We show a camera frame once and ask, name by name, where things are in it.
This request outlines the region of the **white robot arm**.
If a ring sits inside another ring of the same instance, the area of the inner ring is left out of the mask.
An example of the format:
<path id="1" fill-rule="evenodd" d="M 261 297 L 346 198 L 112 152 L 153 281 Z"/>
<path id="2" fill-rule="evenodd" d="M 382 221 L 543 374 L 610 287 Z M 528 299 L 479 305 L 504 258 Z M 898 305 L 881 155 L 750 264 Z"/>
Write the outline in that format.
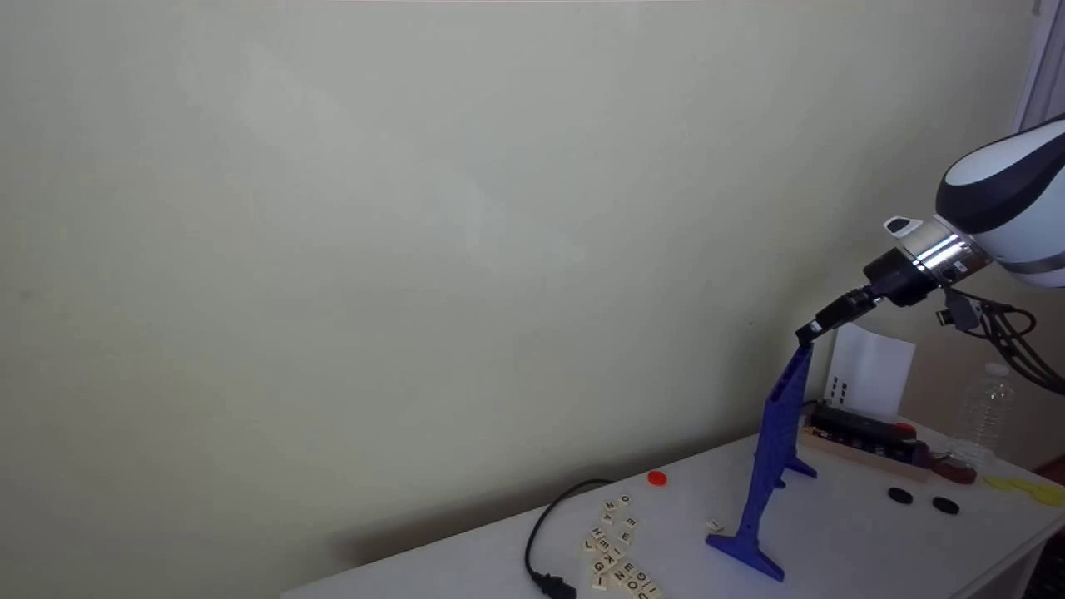
<path id="1" fill-rule="evenodd" d="M 811 343 L 881 299 L 917 305 L 988 264 L 1033 287 L 1065 287 L 1061 115 L 959 155 L 940 179 L 935 217 L 877 256 L 861 268 L 864 282 L 823 305 L 796 336 Z"/>

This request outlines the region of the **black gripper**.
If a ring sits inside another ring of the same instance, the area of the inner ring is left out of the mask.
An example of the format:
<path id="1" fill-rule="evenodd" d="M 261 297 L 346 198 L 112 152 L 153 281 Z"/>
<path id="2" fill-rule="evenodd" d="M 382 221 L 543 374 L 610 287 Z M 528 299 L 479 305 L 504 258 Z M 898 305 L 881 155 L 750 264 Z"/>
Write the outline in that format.
<path id="1" fill-rule="evenodd" d="M 864 282 L 859 291 L 841 292 L 816 320 L 796 329 L 799 345 L 811 345 L 841 323 L 852 323 L 871 314 L 881 299 L 895 305 L 917 305 L 940 287 L 935 275 L 922 273 L 901 249 L 890 249 L 864 266 Z"/>

